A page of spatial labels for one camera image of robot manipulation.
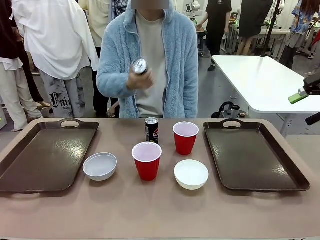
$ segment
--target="tray rim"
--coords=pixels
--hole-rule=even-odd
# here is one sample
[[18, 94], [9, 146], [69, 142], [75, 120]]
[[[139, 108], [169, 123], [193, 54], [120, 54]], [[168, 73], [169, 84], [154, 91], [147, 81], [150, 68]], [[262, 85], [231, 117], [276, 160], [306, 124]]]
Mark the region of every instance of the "tray rim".
[[[217, 124], [217, 125], [218, 124], [223, 125], [224, 123], [227, 123], [227, 122], [238, 122], [240, 124], [259, 124], [260, 126], [264, 126], [265, 129], [268, 131], [268, 133], [272, 136], [274, 141], [281, 147], [281, 149], [285, 152], [285, 154], [288, 156], [290, 161], [295, 165], [297, 170], [304, 177], [305, 181], [308, 184], [308, 187], [307, 188], [297, 188], [297, 189], [271, 189], [271, 188], [270, 189], [256, 189], [256, 188], [234, 188], [234, 187], [227, 186], [223, 181], [223, 178], [222, 178], [221, 173], [220, 173], [219, 166], [218, 166], [217, 161], [216, 161], [216, 154], [214, 152], [213, 147], [210, 144], [209, 137], [208, 137], [209, 128], [207, 127], [210, 123]], [[213, 161], [214, 161], [217, 173], [219, 175], [220, 182], [226, 189], [232, 190], [232, 191], [239, 191], [239, 192], [240, 191], [241, 192], [247, 191], [247, 192], [260, 192], [260, 193], [292, 193], [292, 192], [305, 192], [305, 191], [308, 191], [311, 188], [311, 184], [308, 181], [308, 179], [306, 178], [306, 176], [301, 172], [301, 170], [298, 168], [298, 166], [295, 164], [295, 162], [292, 160], [292, 158], [287, 154], [287, 152], [284, 150], [282, 145], [274, 137], [274, 135], [270, 132], [269, 128], [263, 122], [258, 122], [258, 121], [245, 122], [245, 121], [241, 121], [239, 119], [225, 119], [225, 120], [218, 121], [218, 122], [217, 121], [211, 121], [211, 122], [210, 121], [206, 121], [206, 122], [203, 123], [203, 128], [204, 128], [204, 132], [205, 132], [205, 138], [206, 138], [207, 143], [209, 144], [209, 147], [210, 147], [210, 150], [211, 150], [211, 156], [213, 157]]]
[[[75, 177], [73, 178], [72, 182], [70, 182], [70, 185], [68, 185], [67, 187], [63, 188], [63, 189], [54, 189], [54, 190], [26, 190], [26, 191], [12, 191], [12, 190], [1, 190], [0, 189], [0, 193], [1, 194], [45, 194], [45, 193], [59, 193], [59, 192], [64, 192], [66, 190], [68, 190], [69, 188], [71, 188], [74, 184], [75, 184], [75, 181], [76, 181], [76, 178], [78, 177], [78, 174], [80, 172], [80, 169], [82, 168], [82, 165], [84, 163], [84, 160], [85, 160], [85, 156], [89, 150], [89, 147], [91, 146], [92, 144], [92, 141], [94, 140], [94, 137], [97, 133], [97, 130], [99, 128], [99, 122], [97, 121], [81, 121], [77, 118], [62, 118], [61, 120], [58, 120], [58, 121], [39, 121], [37, 123], [35, 123], [30, 129], [28, 129], [28, 132], [23, 136], [23, 138], [4, 156], [4, 158], [0, 161], [0, 165], [3, 164], [4, 160], [8, 157], [9, 154], [11, 154], [12, 151], [14, 151], [16, 148], [18, 148], [19, 144], [21, 144], [21, 142], [30, 134], [30, 132], [35, 129], [35, 128], [40, 128], [41, 125], [47, 125], [47, 124], [62, 124], [64, 122], [77, 122], [79, 123], [79, 126], [81, 124], [83, 125], [86, 125], [86, 124], [94, 124], [94, 127], [93, 128], [82, 128], [82, 129], [92, 129], [94, 130], [94, 132], [92, 133], [91, 135], [91, 141], [86, 149], [86, 151], [84, 152], [84, 155], [83, 155], [83, 159], [81, 160], [81, 163], [79, 164], [79, 168], [75, 174]], [[67, 126], [67, 127], [61, 127], [61, 128], [58, 128], [58, 127], [48, 127], [48, 128], [44, 128], [44, 129], [77, 129], [78, 127], [74, 127], [74, 126]]]

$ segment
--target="bowl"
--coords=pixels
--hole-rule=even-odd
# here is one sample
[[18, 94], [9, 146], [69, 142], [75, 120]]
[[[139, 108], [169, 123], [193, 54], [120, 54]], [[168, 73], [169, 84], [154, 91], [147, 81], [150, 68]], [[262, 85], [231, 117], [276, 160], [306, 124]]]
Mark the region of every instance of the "bowl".
[[93, 181], [104, 181], [116, 171], [117, 158], [111, 153], [97, 153], [85, 160], [84, 173]]
[[184, 189], [197, 190], [207, 182], [209, 171], [201, 162], [189, 159], [175, 165], [174, 176]]

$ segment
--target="tray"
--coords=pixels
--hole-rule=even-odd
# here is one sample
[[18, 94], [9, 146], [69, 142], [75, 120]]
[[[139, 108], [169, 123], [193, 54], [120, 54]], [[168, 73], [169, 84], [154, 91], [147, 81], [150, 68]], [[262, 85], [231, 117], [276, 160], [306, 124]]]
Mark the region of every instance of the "tray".
[[264, 124], [227, 119], [203, 126], [220, 180], [227, 189], [290, 192], [310, 188]]
[[[70, 121], [72, 125], [62, 126]], [[35, 125], [0, 163], [0, 192], [32, 194], [71, 187], [98, 126], [73, 118]]]

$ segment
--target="black pants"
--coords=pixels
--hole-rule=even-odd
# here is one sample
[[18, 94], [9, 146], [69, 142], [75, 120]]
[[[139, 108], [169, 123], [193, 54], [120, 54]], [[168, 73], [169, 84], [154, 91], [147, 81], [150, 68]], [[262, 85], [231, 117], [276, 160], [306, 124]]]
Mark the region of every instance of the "black pants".
[[[98, 54], [98, 57], [100, 58], [101, 47], [96, 47], [95, 49], [96, 49], [96, 53]], [[106, 96], [103, 96], [99, 92], [97, 88], [97, 72], [93, 70], [92, 70], [92, 81], [93, 81], [93, 90], [94, 90], [94, 94], [93, 94], [94, 110], [98, 114], [105, 114], [106, 112], [108, 112], [109, 98]], [[118, 101], [117, 98], [111, 98], [111, 106], [114, 105], [117, 101]], [[119, 114], [120, 114], [120, 107], [118, 106], [115, 109], [115, 117], [119, 118]]]
[[206, 35], [206, 46], [210, 51], [211, 56], [220, 55], [221, 41], [224, 37], [224, 29], [208, 30]]
[[292, 48], [285, 46], [279, 63], [286, 66], [288, 69], [292, 70], [292, 65], [294, 64], [294, 57], [296, 55], [298, 48]]
[[34, 77], [32, 76], [31, 70], [30, 70], [30, 61], [28, 58], [28, 54], [25, 51], [25, 46], [22, 41], [17, 42], [16, 46], [18, 48], [18, 55], [19, 59], [23, 63], [23, 71], [26, 77], [26, 80], [28, 82], [29, 90], [31, 97], [35, 102], [43, 102], [44, 99], [39, 93], [39, 90], [37, 88], [37, 85], [35, 83]]

